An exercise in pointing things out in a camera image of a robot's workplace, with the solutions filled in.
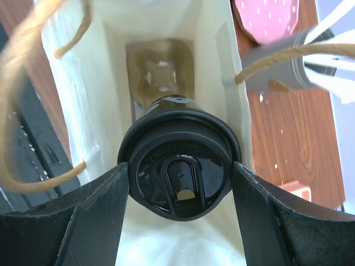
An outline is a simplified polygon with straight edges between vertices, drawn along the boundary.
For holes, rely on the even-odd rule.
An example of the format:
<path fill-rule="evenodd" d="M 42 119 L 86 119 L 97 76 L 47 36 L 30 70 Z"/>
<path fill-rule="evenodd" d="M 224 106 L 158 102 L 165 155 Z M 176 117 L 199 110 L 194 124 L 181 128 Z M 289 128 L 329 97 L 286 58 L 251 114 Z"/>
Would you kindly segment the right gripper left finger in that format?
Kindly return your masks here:
<path fill-rule="evenodd" d="M 129 192 L 128 163 L 33 207 L 1 215 L 1 265 L 114 265 Z"/>

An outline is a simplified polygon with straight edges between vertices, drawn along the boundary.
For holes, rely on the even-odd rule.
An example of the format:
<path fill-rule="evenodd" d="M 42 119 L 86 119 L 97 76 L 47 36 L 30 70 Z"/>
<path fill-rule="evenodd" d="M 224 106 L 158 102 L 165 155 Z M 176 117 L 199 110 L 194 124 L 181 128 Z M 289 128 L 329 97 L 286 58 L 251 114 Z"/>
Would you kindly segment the cardboard two-cup carrier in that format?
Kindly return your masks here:
<path fill-rule="evenodd" d="M 126 47 L 129 90 L 147 110 L 157 99 L 169 95 L 195 95 L 194 55 L 179 39 L 156 39 Z"/>

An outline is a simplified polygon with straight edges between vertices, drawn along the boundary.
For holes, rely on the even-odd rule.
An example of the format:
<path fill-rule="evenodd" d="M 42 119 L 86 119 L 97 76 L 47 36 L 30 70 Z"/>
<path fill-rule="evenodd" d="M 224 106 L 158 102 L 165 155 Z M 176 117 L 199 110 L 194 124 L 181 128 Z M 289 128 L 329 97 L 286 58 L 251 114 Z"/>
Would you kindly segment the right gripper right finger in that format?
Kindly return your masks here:
<path fill-rule="evenodd" d="M 232 191 L 247 265 L 354 265 L 354 215 L 297 197 L 237 162 Z"/>

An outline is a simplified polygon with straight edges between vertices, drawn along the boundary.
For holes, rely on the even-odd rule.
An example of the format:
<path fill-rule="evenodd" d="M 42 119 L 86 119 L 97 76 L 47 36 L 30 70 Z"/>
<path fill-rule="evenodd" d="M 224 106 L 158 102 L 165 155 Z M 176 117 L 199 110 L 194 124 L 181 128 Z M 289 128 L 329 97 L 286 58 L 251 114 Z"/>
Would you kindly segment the black coffee cup lid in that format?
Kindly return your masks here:
<path fill-rule="evenodd" d="M 144 115 L 126 132 L 117 159 L 128 164 L 133 200 L 173 221 L 211 212 L 231 191 L 232 166 L 241 160 L 227 123 L 192 108 Z"/>

